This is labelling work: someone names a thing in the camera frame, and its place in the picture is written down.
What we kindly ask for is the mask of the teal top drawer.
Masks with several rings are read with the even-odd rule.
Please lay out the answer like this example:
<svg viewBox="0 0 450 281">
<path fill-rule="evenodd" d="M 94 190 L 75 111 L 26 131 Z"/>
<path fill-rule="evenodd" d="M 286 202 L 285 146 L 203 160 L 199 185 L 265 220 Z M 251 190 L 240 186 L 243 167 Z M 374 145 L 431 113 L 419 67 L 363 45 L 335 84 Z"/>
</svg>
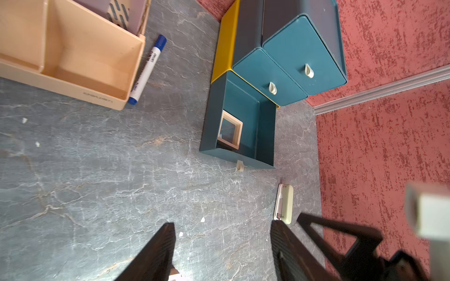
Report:
<svg viewBox="0 0 450 281">
<path fill-rule="evenodd" d="M 264 42 L 263 48 L 314 96 L 346 84 L 344 75 L 306 16 L 300 16 Z"/>
</svg>

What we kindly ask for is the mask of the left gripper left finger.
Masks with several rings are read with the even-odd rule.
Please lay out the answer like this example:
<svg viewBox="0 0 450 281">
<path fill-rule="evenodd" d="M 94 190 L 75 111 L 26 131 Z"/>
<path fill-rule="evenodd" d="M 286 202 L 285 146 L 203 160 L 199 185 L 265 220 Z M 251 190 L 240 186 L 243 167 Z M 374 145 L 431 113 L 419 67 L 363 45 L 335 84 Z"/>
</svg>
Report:
<svg viewBox="0 0 450 281">
<path fill-rule="evenodd" d="M 116 281 L 167 281 L 172 269 L 175 242 L 175 225 L 173 222 L 167 222 L 116 278 Z"/>
</svg>

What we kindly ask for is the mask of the teal lowest drawer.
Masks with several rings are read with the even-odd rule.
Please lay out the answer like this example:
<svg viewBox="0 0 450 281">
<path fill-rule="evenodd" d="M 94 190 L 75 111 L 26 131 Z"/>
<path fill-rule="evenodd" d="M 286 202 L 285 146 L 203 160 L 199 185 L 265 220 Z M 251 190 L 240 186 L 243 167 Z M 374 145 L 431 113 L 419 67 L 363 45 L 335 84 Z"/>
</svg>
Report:
<svg viewBox="0 0 450 281">
<path fill-rule="evenodd" d="M 211 85 L 200 151 L 219 159 L 256 169 L 274 167 L 277 106 L 232 71 Z M 218 140 L 222 112 L 243 123 L 239 149 Z"/>
</svg>

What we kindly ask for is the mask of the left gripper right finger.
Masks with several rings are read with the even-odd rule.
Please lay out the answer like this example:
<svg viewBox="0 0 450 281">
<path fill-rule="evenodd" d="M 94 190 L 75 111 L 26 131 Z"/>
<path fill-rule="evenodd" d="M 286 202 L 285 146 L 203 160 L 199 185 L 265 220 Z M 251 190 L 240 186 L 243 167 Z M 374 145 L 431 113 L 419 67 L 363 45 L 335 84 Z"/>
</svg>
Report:
<svg viewBox="0 0 450 281">
<path fill-rule="evenodd" d="M 279 220 L 271 222 L 270 238 L 277 280 L 338 280 L 318 263 L 284 222 Z"/>
</svg>

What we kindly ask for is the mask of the teal bottom drawer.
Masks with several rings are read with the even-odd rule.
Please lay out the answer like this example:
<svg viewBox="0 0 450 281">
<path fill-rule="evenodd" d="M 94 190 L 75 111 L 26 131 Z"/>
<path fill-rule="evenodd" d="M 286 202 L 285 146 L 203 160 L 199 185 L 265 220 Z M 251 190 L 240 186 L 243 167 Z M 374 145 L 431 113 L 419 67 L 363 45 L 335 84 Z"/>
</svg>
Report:
<svg viewBox="0 0 450 281">
<path fill-rule="evenodd" d="M 303 89 L 262 48 L 235 47 L 233 70 L 280 107 L 307 98 Z"/>
</svg>

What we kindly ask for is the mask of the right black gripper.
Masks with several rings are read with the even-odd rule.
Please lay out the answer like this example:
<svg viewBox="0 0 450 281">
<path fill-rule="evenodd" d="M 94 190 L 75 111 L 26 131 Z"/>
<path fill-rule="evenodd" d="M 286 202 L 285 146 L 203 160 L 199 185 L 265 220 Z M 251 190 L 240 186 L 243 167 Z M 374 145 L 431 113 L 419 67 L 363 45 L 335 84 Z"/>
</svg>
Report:
<svg viewBox="0 0 450 281">
<path fill-rule="evenodd" d="M 375 228 L 329 220 L 308 213 L 301 213 L 296 221 L 337 270 L 343 281 L 429 280 L 420 262 L 402 250 L 397 251 L 389 261 L 381 261 L 376 254 L 376 248 L 383 241 L 383 237 Z M 356 240 L 346 254 L 340 254 L 311 227 L 312 224 L 348 234 Z"/>
</svg>

